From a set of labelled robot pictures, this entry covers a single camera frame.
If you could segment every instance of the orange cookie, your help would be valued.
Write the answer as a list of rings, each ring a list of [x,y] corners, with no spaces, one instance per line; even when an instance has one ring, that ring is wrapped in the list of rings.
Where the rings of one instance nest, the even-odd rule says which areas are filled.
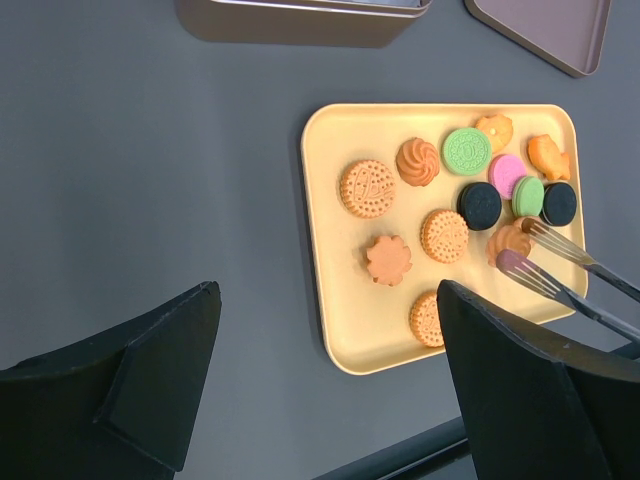
[[[516,226],[505,225],[496,230],[487,242],[489,265],[496,266],[496,259],[502,250],[513,250],[528,257],[531,253],[531,237]]]
[[[340,195],[344,205],[360,218],[376,218],[391,208],[396,184],[391,170],[377,160],[360,160],[342,175]]]
[[[560,153],[558,145],[549,135],[540,135],[529,140],[527,152],[533,166],[552,182],[571,179],[569,155]]]
[[[367,260],[373,281],[393,287],[411,269],[411,250],[398,235],[382,236],[376,238],[373,247],[367,248]]]
[[[441,347],[444,345],[436,292],[423,294],[411,309],[409,326],[413,335],[427,347]]]
[[[412,187],[426,187],[440,173],[438,150],[421,138],[402,144],[396,155],[400,178]]]
[[[482,117],[476,123],[476,128],[489,137],[493,153],[506,147],[513,137],[513,121],[502,114]]]
[[[422,226],[422,247],[434,260],[453,263],[469,243],[469,229],[461,215],[451,210],[433,212]]]

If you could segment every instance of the toy cookie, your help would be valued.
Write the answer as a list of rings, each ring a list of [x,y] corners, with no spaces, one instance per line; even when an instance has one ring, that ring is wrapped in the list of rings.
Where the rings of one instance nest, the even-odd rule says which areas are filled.
[[[533,166],[552,182],[571,179],[569,155],[560,153],[560,149],[549,135],[540,135],[529,140],[527,151]]]
[[[402,275],[411,269],[411,250],[399,236],[382,236],[367,248],[367,270],[375,283],[398,285]]]
[[[440,173],[438,150],[421,138],[402,144],[396,156],[400,178],[413,187],[426,187]]]
[[[524,177],[513,190],[511,207],[516,217],[538,216],[542,210],[544,186],[539,178]]]
[[[566,183],[552,183],[544,189],[544,202],[540,217],[549,225],[564,227],[576,215],[576,192]]]
[[[477,128],[460,128],[442,146],[444,164],[457,175],[476,175],[491,161],[491,143]]]
[[[360,160],[342,175],[340,194],[345,207],[360,218],[376,218],[391,208],[396,184],[391,170],[377,160]]]
[[[489,182],[507,200],[511,200],[516,184],[526,176],[524,163],[515,155],[499,155],[489,167]]]
[[[529,235],[513,225],[505,225],[496,230],[487,242],[486,253],[489,265],[495,267],[498,254],[507,249],[528,257],[531,253]]]
[[[411,332],[423,345],[427,347],[441,347],[444,345],[436,292],[423,294],[411,309],[409,320]]]
[[[500,194],[489,183],[471,183],[460,192],[458,213],[467,222],[469,230],[491,228],[502,213]]]
[[[469,244],[469,229],[462,216],[451,210],[437,210],[422,226],[422,248],[440,263],[458,261]]]
[[[476,128],[489,137],[493,153],[506,147],[513,137],[513,121],[502,114],[482,117],[476,123]]]

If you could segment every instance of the metal tin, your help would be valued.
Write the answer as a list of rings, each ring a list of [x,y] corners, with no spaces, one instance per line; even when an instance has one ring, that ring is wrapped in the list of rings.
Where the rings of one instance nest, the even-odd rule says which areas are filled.
[[[383,47],[417,18],[417,8],[326,0],[175,0],[180,22],[202,40],[340,47]]]
[[[612,0],[465,0],[471,14],[572,77],[598,69]]]

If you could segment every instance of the embossed cookie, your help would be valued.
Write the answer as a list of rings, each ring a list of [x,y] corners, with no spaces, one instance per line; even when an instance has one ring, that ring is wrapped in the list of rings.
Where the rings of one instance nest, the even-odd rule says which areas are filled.
[[[444,345],[436,292],[425,293],[416,300],[411,309],[409,326],[413,335],[423,345],[427,347]]]
[[[375,283],[393,287],[402,282],[402,276],[411,269],[411,250],[398,235],[375,239],[367,248],[367,270]]]
[[[469,228],[461,215],[451,210],[433,212],[422,226],[422,248],[440,263],[458,261],[469,244]]]
[[[482,117],[476,123],[476,128],[489,138],[493,153],[502,150],[513,138],[513,121],[502,114]]]
[[[426,187],[440,173],[438,150],[421,138],[402,144],[396,156],[400,178],[413,187]]]
[[[350,165],[340,181],[342,201],[360,218],[384,215],[393,204],[396,184],[391,170],[377,160],[360,160]]]
[[[451,173],[477,175],[491,161],[491,143],[477,128],[460,128],[444,141],[442,158]]]

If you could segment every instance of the metal tongs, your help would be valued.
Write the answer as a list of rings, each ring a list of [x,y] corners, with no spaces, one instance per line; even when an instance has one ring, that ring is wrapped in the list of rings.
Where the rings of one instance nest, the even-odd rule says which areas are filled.
[[[596,262],[587,252],[547,225],[528,218],[522,222],[522,230],[550,252],[575,263],[640,302],[640,290],[637,287]],[[503,250],[498,255],[496,266],[520,285],[572,308],[632,342],[640,344],[640,329],[587,301],[519,253]]]

